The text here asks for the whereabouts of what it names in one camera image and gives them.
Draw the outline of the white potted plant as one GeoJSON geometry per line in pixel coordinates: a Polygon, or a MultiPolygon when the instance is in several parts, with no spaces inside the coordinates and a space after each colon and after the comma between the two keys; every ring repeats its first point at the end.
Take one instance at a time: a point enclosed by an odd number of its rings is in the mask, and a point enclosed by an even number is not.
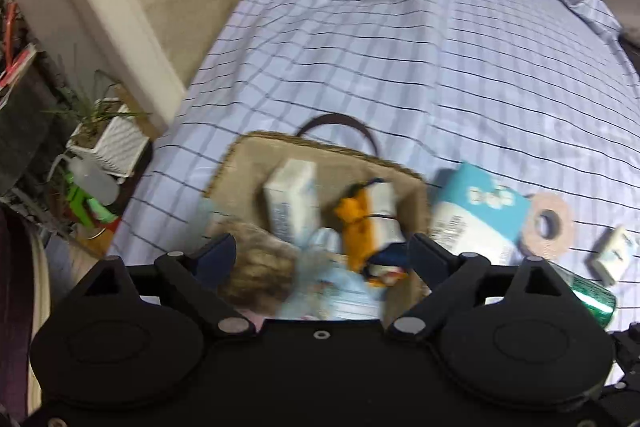
{"type": "Polygon", "coordinates": [[[149,114],[130,98],[120,80],[102,69],[94,72],[92,87],[92,95],[81,88],[58,89],[63,101],[42,113],[76,124],[67,150],[94,161],[111,176],[130,178],[150,142],[143,131],[149,114]]]}

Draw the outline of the white spray bottle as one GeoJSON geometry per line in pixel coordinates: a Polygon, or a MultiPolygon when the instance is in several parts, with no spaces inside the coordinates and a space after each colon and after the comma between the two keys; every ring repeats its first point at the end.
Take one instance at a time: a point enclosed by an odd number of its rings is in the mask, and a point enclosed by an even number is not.
{"type": "Polygon", "coordinates": [[[52,179],[56,167],[62,160],[66,162],[68,170],[74,177],[74,183],[81,190],[97,199],[104,206],[112,205],[115,202],[119,194],[116,181],[88,158],[70,157],[66,154],[56,156],[47,175],[47,181],[52,179]]]}

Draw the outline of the checked white tablecloth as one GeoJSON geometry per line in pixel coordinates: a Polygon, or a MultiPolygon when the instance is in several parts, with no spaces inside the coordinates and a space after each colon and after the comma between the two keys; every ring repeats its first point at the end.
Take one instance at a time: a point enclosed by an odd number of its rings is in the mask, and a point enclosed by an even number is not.
{"type": "Polygon", "coordinates": [[[241,0],[155,143],[111,253],[186,238],[240,135],[341,113],[431,186],[462,162],[570,205],[563,265],[639,228],[639,78],[603,0],[241,0]]]}

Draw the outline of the floral sachet pouch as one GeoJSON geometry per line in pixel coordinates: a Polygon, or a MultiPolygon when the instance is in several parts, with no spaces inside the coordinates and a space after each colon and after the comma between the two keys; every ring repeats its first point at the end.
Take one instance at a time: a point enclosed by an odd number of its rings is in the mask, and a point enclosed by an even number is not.
{"type": "Polygon", "coordinates": [[[237,308],[273,317],[291,296],[300,250],[240,219],[220,221],[215,232],[235,241],[233,268],[218,286],[219,296],[237,308]]]}

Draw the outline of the green plastic toy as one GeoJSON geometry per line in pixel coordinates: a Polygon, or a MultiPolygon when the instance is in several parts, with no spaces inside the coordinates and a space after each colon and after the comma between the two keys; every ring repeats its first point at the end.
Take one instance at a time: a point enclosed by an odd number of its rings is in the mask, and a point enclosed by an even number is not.
{"type": "Polygon", "coordinates": [[[89,229],[108,228],[112,231],[118,225],[119,217],[90,196],[75,182],[73,175],[65,175],[67,207],[77,222],[89,229]]]}

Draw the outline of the blue face mask stack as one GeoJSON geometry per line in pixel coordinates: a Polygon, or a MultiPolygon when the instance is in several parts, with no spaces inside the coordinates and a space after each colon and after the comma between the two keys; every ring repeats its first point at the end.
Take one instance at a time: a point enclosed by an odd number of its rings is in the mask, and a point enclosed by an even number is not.
{"type": "Polygon", "coordinates": [[[330,228],[314,232],[296,262],[290,297],[279,319],[317,321],[378,320],[384,288],[371,287],[348,269],[341,235],[330,228]]]}

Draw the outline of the green drink can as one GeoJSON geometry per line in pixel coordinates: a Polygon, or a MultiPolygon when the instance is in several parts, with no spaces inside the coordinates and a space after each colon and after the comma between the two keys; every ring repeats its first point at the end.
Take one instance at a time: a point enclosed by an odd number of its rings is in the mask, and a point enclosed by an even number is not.
{"type": "Polygon", "coordinates": [[[550,265],[570,286],[574,295],[590,311],[602,329],[607,329],[617,309],[617,299],[614,294],[598,283],[585,279],[585,277],[581,277],[561,265],[554,262],[551,262],[550,265]]]}

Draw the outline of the large cloud tissue pack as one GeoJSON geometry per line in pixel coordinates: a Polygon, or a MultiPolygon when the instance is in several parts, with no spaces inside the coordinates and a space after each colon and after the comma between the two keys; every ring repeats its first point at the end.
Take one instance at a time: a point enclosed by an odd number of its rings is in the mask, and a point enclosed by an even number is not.
{"type": "Polygon", "coordinates": [[[464,162],[437,193],[430,237],[450,254],[510,265],[529,208],[527,197],[464,162]]]}

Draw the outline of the wide pink tape roll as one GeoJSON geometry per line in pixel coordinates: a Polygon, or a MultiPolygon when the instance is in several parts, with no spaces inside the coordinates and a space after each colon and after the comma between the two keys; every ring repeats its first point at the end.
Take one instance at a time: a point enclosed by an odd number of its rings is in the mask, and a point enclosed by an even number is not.
{"type": "Polygon", "coordinates": [[[558,259],[574,242],[570,206],[560,196],[548,192],[533,194],[527,199],[530,206],[521,231],[521,250],[527,256],[558,259]]]}

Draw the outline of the orange navy patterned cloth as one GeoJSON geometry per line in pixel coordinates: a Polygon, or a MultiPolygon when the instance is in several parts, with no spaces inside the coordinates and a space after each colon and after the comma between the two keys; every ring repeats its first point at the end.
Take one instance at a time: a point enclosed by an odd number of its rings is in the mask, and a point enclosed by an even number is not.
{"type": "Polygon", "coordinates": [[[392,287],[408,277],[407,239],[397,219],[393,184],[374,178],[353,185],[334,208],[341,221],[348,269],[370,286],[392,287]]]}

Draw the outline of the small white tissue pack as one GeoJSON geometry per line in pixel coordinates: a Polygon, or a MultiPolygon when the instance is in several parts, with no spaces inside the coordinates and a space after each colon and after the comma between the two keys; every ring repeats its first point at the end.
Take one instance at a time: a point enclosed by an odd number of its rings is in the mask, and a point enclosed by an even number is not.
{"type": "Polygon", "coordinates": [[[638,251],[637,235],[617,225],[597,241],[596,249],[587,260],[588,270],[604,287],[613,287],[623,280],[638,251]]]}

